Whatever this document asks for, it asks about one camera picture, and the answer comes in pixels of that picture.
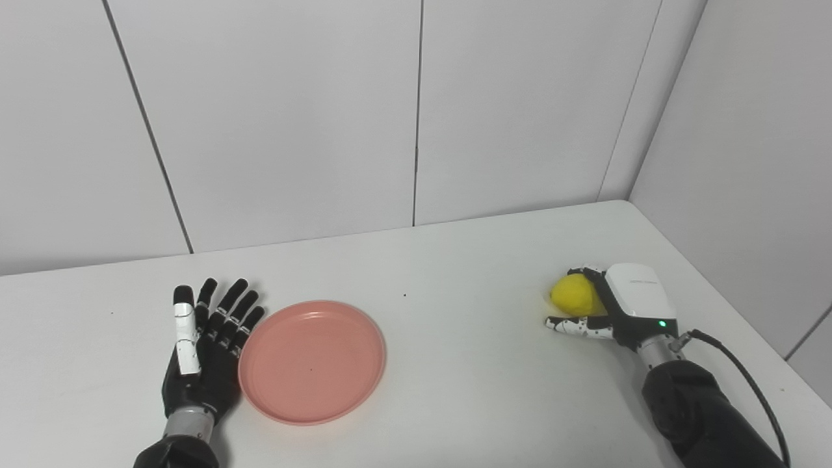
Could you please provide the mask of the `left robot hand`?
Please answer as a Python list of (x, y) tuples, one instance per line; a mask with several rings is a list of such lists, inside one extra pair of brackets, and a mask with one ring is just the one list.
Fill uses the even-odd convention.
[(240, 400), (242, 350), (265, 309), (256, 304), (259, 293), (244, 278), (211, 307), (218, 284), (206, 279), (198, 296), (190, 285), (174, 290), (174, 316), (187, 324), (187, 338), (176, 343), (164, 375), (162, 402), (167, 418), (183, 408), (197, 408), (218, 424)]

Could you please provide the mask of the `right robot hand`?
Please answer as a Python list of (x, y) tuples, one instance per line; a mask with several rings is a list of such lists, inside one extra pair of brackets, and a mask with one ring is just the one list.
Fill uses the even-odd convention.
[(572, 268), (556, 282), (550, 299), (562, 316), (547, 317), (545, 326), (556, 333), (613, 340), (633, 352), (655, 337), (679, 337), (677, 310), (647, 265)]

